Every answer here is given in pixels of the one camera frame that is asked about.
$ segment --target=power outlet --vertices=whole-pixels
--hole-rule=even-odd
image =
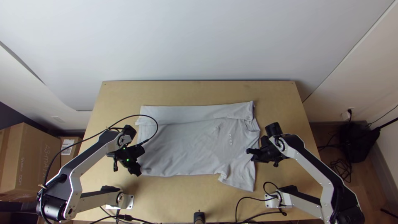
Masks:
[[[340,114],[340,117],[343,121],[348,121],[353,113],[354,107],[349,107],[346,111]]]

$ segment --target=white wall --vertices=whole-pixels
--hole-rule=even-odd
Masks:
[[[0,80],[0,101],[28,118],[51,129],[86,129],[90,111],[77,112],[66,106],[2,47]]]
[[[297,80],[305,99],[393,0],[4,0],[0,41],[64,103],[103,80]]]
[[[313,122],[368,120],[398,103],[398,7],[395,1],[340,65],[303,103]]]
[[[382,111],[380,114],[376,115],[373,118],[370,118],[368,122],[373,122],[377,118],[381,117],[383,114],[388,112],[389,110]],[[388,115],[380,119],[378,122],[372,124],[371,128],[375,128],[377,126],[380,126],[382,124],[385,124],[386,122],[389,122],[390,120],[398,117],[398,109],[390,112]],[[391,171],[391,174],[394,178],[395,184],[398,186],[398,141],[397,141],[397,136],[398,136],[398,122],[392,123],[380,131],[380,137],[377,140],[377,144],[381,150],[381,153],[383,154],[384,159],[386,160],[386,163],[388,165],[388,168]]]

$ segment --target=white t-shirt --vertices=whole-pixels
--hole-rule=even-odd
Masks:
[[[247,148],[258,148],[260,129],[253,101],[229,105],[142,106],[141,114],[155,118],[158,133],[145,143],[138,158],[143,175],[220,174],[219,181],[253,191],[255,166]],[[139,117],[138,142],[153,135],[156,124]]]

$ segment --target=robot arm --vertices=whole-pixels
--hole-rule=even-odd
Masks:
[[[295,159],[322,187],[321,198],[303,194],[294,185],[277,189],[278,198],[266,201],[267,208],[297,207],[325,224],[363,224],[364,215],[356,195],[347,188],[343,180],[310,151],[304,142],[292,134],[283,134],[278,123],[268,125],[267,136],[261,138],[260,149],[248,149],[254,162],[278,163],[284,159]]]
[[[97,143],[64,165],[47,182],[47,188],[40,190],[36,212],[62,223],[73,219],[78,212],[102,205],[131,209],[132,195],[125,195],[121,189],[110,186],[83,193],[80,177],[105,155],[113,157],[115,164],[119,161],[131,174],[139,176],[141,166],[137,163],[137,157],[144,154],[144,148],[142,144],[127,147],[135,134],[135,129],[129,125],[121,132],[104,131]]]

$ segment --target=table surface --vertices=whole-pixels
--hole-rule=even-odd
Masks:
[[[304,111],[296,84],[291,81],[107,81],[98,94],[85,138],[90,137],[117,120],[138,114],[142,105],[198,106],[238,102],[255,102],[255,116],[264,127],[279,122],[284,133],[297,134],[305,146],[319,158],[315,141]],[[117,126],[129,124],[134,128],[135,118]],[[84,142],[80,153],[97,141]],[[103,185],[121,187],[133,194],[133,209],[120,214],[149,222],[192,222],[193,213],[201,210],[207,222],[234,222],[235,206],[241,197],[264,199],[265,181],[283,187],[296,185],[299,191],[320,197],[320,185],[295,161],[284,160],[275,168],[273,163],[256,164],[255,191],[248,192],[219,182],[219,175],[174,177],[136,177],[122,166],[113,172],[113,160],[104,157],[81,177],[84,192],[97,191]],[[238,221],[263,212],[274,211],[264,202],[245,199],[238,208]],[[285,209],[287,216],[270,214],[256,221],[314,219],[297,208]],[[81,212],[76,220],[97,220],[105,217],[99,208]]]

